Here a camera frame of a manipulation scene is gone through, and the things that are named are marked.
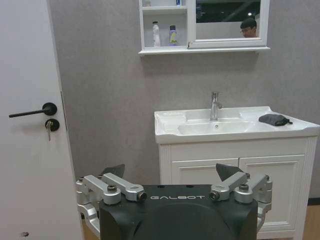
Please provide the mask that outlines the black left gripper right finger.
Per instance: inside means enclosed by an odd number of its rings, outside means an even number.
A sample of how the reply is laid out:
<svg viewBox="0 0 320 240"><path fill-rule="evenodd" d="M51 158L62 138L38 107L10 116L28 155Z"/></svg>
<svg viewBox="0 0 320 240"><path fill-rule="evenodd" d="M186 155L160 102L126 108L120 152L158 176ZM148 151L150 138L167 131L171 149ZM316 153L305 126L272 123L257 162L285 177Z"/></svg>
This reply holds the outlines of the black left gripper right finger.
<svg viewBox="0 0 320 240"><path fill-rule="evenodd" d="M240 204L250 204L257 201L257 231L259 231L266 218L266 213L272 209L273 182L266 174L251 177L249 173L239 167L218 163L216 171L221 179L220 184L210 187L209 198L213 202L229 199L234 193L234 199Z"/></svg>

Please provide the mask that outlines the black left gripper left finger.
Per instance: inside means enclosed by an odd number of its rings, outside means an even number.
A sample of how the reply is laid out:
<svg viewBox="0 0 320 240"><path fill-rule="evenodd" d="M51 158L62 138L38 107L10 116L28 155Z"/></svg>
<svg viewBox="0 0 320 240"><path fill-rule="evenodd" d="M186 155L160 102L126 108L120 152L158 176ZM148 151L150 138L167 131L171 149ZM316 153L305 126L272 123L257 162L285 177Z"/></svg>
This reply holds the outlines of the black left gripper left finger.
<svg viewBox="0 0 320 240"><path fill-rule="evenodd" d="M124 167L123 165L110 167L99 176L86 175L76 181L77 209L93 233L100 232L100 220L96 208L99 202L113 206L119 204L122 197L136 203L142 203L147 199L144 187L114 174L117 169L123 170Z"/></svg>

